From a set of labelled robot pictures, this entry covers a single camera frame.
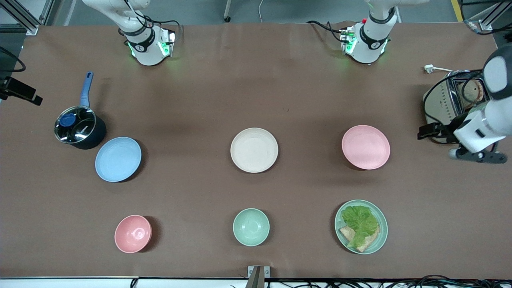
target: bread slice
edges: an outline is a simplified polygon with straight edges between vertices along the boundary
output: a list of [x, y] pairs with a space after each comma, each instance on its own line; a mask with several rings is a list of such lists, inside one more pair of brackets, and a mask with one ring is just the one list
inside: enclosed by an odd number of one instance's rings
[[[354, 235], [355, 235], [354, 229], [352, 229], [348, 226], [345, 226], [345, 227], [341, 228], [339, 231], [343, 234], [343, 236], [345, 236], [345, 238], [348, 241], [352, 241], [352, 239], [354, 239]], [[377, 236], [379, 235], [379, 233], [380, 233], [380, 226], [377, 226], [377, 230], [375, 230], [375, 233], [373, 233], [373, 235], [366, 236], [365, 243], [359, 247], [356, 247], [356, 249], [361, 253], [364, 252], [373, 243], [373, 241], [375, 241], [375, 239], [377, 239]]]

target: blue lid knob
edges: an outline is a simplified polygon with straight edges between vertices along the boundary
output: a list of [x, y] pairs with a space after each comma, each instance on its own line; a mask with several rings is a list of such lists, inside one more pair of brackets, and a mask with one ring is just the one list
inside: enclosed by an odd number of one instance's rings
[[69, 127], [71, 125], [73, 125], [73, 123], [75, 122], [76, 120], [76, 116], [75, 114], [73, 113], [67, 113], [67, 114], [64, 114], [60, 119], [59, 119], [59, 124], [63, 127]]

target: plate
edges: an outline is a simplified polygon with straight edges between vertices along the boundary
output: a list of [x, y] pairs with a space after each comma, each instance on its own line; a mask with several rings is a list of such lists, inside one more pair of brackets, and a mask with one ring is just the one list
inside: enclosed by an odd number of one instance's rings
[[98, 151], [96, 173], [108, 182], [123, 181], [135, 173], [141, 159], [139, 143], [128, 137], [117, 137], [105, 143]]
[[343, 136], [342, 150], [350, 163], [366, 170], [384, 165], [391, 153], [386, 136], [368, 125], [350, 128]]
[[263, 211], [247, 208], [234, 218], [233, 233], [241, 244], [257, 246], [267, 239], [270, 233], [270, 222]]
[[245, 172], [263, 172], [278, 158], [278, 142], [265, 129], [248, 128], [238, 133], [231, 143], [231, 158]]
[[119, 250], [125, 253], [139, 252], [151, 239], [151, 224], [140, 215], [124, 218], [117, 225], [114, 241]]
[[[349, 248], [348, 247], [349, 241], [339, 231], [339, 229], [341, 229], [347, 225], [345, 223], [345, 221], [343, 221], [342, 212], [343, 212], [343, 210], [345, 210], [345, 208], [347, 208], [349, 206], [364, 206], [364, 207], [370, 208], [370, 212], [372, 212], [373, 216], [375, 216], [375, 218], [377, 218], [377, 222], [379, 223], [379, 226], [380, 226], [379, 235], [377, 236], [375, 241], [373, 241], [373, 243], [370, 246], [368, 246], [368, 248], [362, 253], [359, 252], [356, 248]], [[336, 216], [334, 217], [334, 230], [336, 231], [336, 236], [338, 236], [338, 239], [343, 244], [343, 246], [345, 246], [348, 250], [350, 250], [356, 254], [362, 254], [362, 255], [372, 254], [372, 253], [377, 252], [380, 248], [382, 248], [382, 246], [386, 242], [386, 239], [388, 238], [388, 222], [386, 221], [384, 214], [373, 203], [365, 201], [365, 200], [351, 200], [351, 201], [348, 201], [345, 204], [343, 204], [338, 209], [338, 212], [336, 213]]]

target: gray floor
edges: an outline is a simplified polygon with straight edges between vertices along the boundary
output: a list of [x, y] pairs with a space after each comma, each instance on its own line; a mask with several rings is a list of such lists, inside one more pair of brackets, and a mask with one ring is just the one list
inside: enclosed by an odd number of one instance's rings
[[[260, 0], [232, 0], [229, 14], [231, 22], [259, 22], [259, 4]], [[226, 0], [153, 0], [143, 13], [155, 20], [174, 19], [183, 25], [218, 25], [224, 23], [225, 5]], [[463, 12], [466, 17], [470, 17], [489, 5], [464, 6]], [[86, 6], [81, 0], [61, 0], [55, 11], [51, 22], [53, 25], [114, 25], [106, 16]], [[399, 11], [401, 20], [407, 23], [457, 21], [449, 0], [430, 0], [423, 5], [402, 6]], [[261, 13], [263, 22], [304, 23], [316, 20], [335, 23], [368, 17], [368, 6], [362, 0], [264, 0]], [[512, 9], [494, 26], [501, 27], [511, 21]], [[506, 43], [502, 34], [495, 35], [498, 45]], [[0, 33], [0, 45], [18, 55], [24, 38], [19, 33]], [[13, 64], [14, 60], [0, 54], [0, 67], [11, 69]]]

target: blue saucepan handle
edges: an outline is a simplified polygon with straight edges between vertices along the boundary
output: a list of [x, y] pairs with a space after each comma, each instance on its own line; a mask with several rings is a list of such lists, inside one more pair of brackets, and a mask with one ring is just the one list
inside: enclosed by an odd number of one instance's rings
[[82, 93], [80, 94], [80, 105], [89, 107], [89, 90], [93, 81], [94, 73], [87, 72], [86, 79], [83, 81]]

